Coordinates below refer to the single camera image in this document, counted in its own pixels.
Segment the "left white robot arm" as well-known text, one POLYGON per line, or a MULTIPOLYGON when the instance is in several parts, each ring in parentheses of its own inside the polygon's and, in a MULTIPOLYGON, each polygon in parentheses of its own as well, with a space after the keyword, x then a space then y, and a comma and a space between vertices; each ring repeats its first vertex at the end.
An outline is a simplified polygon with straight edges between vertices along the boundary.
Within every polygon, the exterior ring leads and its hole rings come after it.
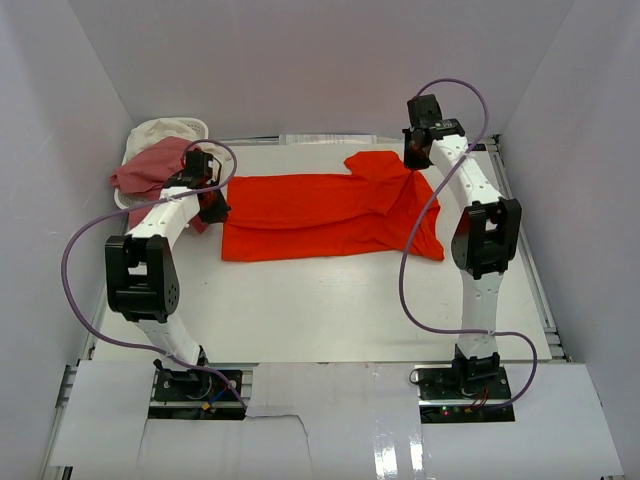
POLYGON ((184 166, 161 190, 162 202, 123 236, 105 244, 108 303, 137 326, 153 347, 167 355, 155 362, 171 387, 189 399, 205 397, 213 376, 206 354, 177 314, 180 286, 172 247, 194 220, 224 222, 230 212, 219 185, 221 162, 199 148, 186 153, 184 166))

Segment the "orange t-shirt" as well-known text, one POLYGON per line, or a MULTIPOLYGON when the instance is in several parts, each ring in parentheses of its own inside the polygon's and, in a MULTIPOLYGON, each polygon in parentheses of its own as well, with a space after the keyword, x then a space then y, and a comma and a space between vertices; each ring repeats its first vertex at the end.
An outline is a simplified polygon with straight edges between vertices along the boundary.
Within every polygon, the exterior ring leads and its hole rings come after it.
POLYGON ((408 250, 440 262, 440 212, 425 177, 392 151, 348 157, 346 172, 244 176, 228 186, 221 258, 259 262, 408 250))

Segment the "pink t-shirt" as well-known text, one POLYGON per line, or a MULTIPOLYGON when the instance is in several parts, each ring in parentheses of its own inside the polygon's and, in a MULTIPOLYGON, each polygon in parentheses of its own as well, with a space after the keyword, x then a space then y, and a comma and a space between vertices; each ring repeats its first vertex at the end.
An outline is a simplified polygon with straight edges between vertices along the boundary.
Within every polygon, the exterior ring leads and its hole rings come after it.
POLYGON ((118 167, 111 185, 144 201, 157 200, 164 183, 183 168, 181 157, 188 144, 189 140, 175 136, 156 142, 118 167))

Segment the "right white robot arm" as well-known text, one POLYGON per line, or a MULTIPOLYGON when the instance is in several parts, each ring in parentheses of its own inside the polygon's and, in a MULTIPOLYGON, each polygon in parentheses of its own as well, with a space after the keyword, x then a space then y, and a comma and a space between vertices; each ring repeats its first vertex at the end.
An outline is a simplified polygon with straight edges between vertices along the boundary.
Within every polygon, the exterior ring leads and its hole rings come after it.
POLYGON ((455 343, 451 384, 459 396, 472 399, 499 373, 497 342, 491 334, 497 325, 499 288, 516 253, 522 207, 492 186, 466 151, 460 122, 443 117, 433 94, 412 98, 407 106, 404 165, 411 170, 435 166, 448 175, 461 210, 451 254, 463 284, 463 332, 455 343))

